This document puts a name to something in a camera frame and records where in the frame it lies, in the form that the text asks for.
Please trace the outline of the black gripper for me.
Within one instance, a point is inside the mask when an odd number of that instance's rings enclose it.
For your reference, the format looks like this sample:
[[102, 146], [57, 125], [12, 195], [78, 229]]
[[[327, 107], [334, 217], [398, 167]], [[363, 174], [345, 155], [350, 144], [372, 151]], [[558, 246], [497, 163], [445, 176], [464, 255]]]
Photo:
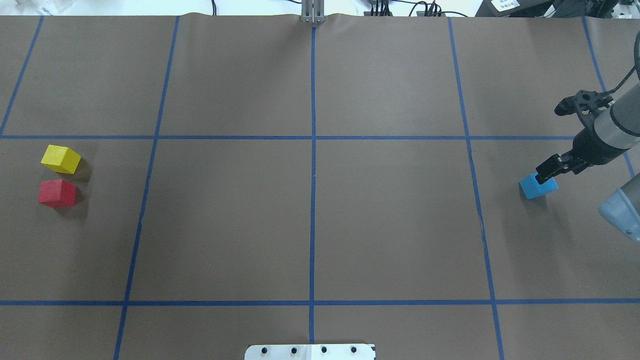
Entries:
[[[568, 157], [567, 164], [563, 157]], [[607, 163], [607, 146], [590, 131], [580, 131], [573, 139], [573, 147], [564, 155], [553, 154], [535, 167], [535, 180], [548, 182], [558, 174], [573, 172], [579, 174], [592, 166]]]

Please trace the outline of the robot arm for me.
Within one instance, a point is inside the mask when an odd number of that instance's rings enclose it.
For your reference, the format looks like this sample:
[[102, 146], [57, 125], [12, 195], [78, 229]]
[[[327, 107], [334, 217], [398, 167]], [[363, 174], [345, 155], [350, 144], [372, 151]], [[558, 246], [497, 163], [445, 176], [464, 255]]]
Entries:
[[[589, 167], [604, 166], [639, 144], [639, 85], [615, 99], [615, 88], [602, 92], [580, 90], [563, 98], [555, 107], [556, 116], [576, 115], [582, 130], [566, 153], [554, 153], [535, 168], [525, 181], [535, 191], [530, 199], [548, 193], [547, 183], [560, 174], [579, 174]], [[598, 207], [600, 216], [634, 242], [639, 241], [639, 176], [615, 189]]]

